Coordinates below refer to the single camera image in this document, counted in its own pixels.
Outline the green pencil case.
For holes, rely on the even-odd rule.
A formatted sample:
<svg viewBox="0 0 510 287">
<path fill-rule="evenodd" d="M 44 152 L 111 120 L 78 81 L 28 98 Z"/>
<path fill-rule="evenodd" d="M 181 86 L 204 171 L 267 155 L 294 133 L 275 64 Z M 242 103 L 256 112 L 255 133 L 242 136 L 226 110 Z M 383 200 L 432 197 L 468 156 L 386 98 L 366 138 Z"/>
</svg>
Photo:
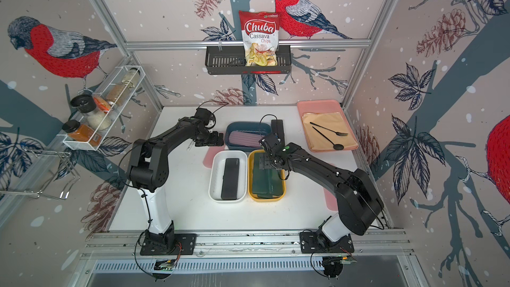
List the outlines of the green pencil case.
<svg viewBox="0 0 510 287">
<path fill-rule="evenodd" d="M 277 199 L 280 198 L 280 194 L 273 194 L 273 193 L 258 193 L 256 194 L 257 198 L 259 199 Z"/>
<path fill-rule="evenodd" d="M 255 153 L 254 155 L 252 192 L 259 197 L 266 194 L 268 188 L 264 168 L 260 168 L 260 162 L 264 162 L 263 157 L 263 152 Z"/>
<path fill-rule="evenodd" d="M 264 168 L 266 180 L 268 182 L 267 193 L 284 195 L 284 180 L 282 179 L 282 171 L 275 169 L 270 164 L 268 154 L 264 154 L 264 162 L 260 162 L 260 167 Z"/>
</svg>

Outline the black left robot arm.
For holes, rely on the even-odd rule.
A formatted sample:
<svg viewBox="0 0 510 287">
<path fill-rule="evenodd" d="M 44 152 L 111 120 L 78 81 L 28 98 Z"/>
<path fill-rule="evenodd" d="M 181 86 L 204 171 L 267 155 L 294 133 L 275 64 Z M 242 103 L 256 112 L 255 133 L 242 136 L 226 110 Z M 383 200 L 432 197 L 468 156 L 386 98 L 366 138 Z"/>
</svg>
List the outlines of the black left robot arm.
<svg viewBox="0 0 510 287">
<path fill-rule="evenodd" d="M 215 124 L 215 114 L 198 107 L 193 116 L 178 119 L 175 126 L 158 136 L 134 142 L 126 174 L 131 186 L 137 189 L 146 212 L 145 246 L 175 248 L 175 227 L 163 188 L 170 176 L 168 156 L 187 140 L 193 141 L 196 147 L 222 146 L 224 137 L 213 131 Z"/>
</svg>

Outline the black pencil case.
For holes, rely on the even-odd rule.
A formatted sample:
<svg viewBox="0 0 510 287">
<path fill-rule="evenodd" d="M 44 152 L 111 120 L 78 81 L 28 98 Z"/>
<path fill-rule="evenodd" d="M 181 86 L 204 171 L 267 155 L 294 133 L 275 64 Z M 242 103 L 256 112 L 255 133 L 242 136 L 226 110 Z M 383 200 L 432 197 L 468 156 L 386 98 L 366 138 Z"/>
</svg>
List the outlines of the black pencil case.
<svg viewBox="0 0 510 287">
<path fill-rule="evenodd" d="M 284 124 L 283 120 L 273 119 L 271 121 L 272 133 L 276 135 L 281 144 L 285 144 Z"/>
<path fill-rule="evenodd" d="M 223 174 L 223 185 L 220 195 L 223 201 L 234 201 L 237 199 L 239 167 L 239 158 L 226 159 Z"/>
</svg>

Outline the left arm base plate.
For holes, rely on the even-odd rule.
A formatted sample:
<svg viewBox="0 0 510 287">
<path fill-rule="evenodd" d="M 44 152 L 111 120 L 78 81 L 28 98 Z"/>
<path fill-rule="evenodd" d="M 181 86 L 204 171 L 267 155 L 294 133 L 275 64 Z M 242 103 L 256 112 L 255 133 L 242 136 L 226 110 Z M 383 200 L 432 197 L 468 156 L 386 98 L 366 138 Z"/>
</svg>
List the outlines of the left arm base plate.
<svg viewBox="0 0 510 287">
<path fill-rule="evenodd" d="M 169 236 L 163 234 L 148 233 L 148 237 L 141 243 L 140 255 L 142 256 L 163 256 L 163 255 L 192 255 L 195 250 L 197 234 L 171 233 Z"/>
</svg>

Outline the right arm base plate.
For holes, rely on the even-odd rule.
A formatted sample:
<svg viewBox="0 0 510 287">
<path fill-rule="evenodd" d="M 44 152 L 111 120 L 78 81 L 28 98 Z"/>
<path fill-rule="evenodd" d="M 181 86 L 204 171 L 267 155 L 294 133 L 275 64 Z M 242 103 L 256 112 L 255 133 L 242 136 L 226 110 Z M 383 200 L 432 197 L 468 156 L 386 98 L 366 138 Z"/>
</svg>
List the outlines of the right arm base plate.
<svg viewBox="0 0 510 287">
<path fill-rule="evenodd" d="M 354 253 L 351 235 L 345 235 L 337 241 L 332 241 L 319 231 L 306 229 L 300 232 L 299 237 L 300 248 L 303 254 Z"/>
</svg>

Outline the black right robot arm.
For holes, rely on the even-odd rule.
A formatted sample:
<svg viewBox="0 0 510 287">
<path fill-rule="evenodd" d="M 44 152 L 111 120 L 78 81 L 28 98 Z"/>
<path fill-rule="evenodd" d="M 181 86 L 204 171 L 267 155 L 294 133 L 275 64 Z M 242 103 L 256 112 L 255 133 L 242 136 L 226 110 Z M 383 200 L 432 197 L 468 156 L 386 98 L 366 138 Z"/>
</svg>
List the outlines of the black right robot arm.
<svg viewBox="0 0 510 287">
<path fill-rule="evenodd" d="M 260 145 L 272 167 L 304 175 L 334 195 L 339 219 L 351 233 L 363 236 L 384 210 L 381 196 L 367 172 L 333 166 L 295 143 L 281 143 L 275 134 L 264 136 Z"/>
</svg>

